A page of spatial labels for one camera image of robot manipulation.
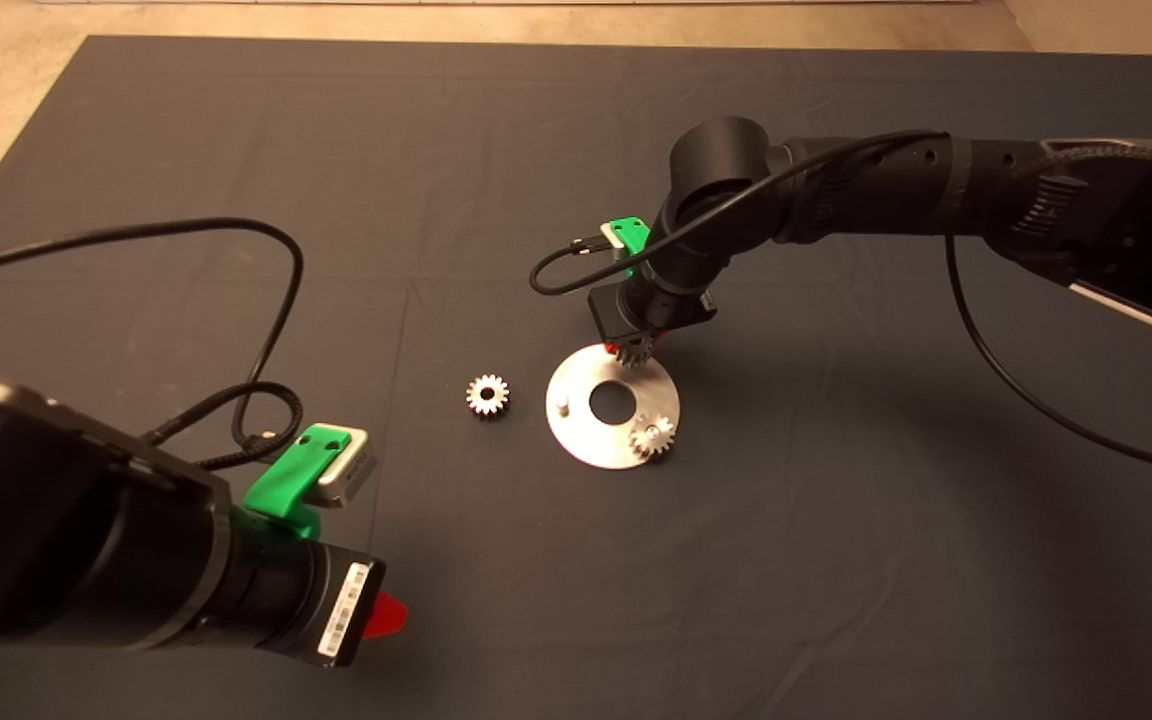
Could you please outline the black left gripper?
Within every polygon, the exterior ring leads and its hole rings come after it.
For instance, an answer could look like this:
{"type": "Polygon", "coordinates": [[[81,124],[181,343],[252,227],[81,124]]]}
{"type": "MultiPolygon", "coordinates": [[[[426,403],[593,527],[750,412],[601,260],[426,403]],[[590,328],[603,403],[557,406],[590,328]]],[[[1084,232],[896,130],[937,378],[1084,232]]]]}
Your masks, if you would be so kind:
{"type": "Polygon", "coordinates": [[[362,639],[402,632],[407,606],[380,592],[384,562],[332,544],[312,544],[305,606],[294,626],[294,657],[314,666],[349,666],[362,639]]]}

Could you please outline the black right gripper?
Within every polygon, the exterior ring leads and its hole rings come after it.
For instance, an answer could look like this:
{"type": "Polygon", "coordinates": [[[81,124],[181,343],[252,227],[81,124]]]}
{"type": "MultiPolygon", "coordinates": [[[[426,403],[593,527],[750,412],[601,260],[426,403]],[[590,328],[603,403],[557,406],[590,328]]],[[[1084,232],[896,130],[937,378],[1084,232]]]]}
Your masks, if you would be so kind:
{"type": "Polygon", "coordinates": [[[679,293],[643,278],[627,278],[588,293],[594,327],[605,351],[616,361],[627,361],[627,342],[680,331],[708,323],[717,314],[717,302],[708,291],[679,293]]]}

